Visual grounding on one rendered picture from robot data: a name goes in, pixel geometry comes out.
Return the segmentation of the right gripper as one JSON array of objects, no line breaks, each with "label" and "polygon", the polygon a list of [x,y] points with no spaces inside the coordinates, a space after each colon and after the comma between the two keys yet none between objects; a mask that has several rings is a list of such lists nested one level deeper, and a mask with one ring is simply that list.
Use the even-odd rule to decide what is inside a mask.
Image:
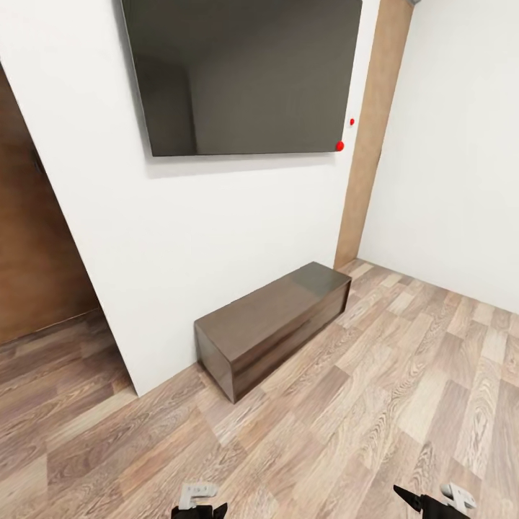
[{"label": "right gripper", "polygon": [[423,510],[422,519],[471,519],[460,510],[445,505],[427,494],[418,496],[395,484],[394,491],[417,512]]}]

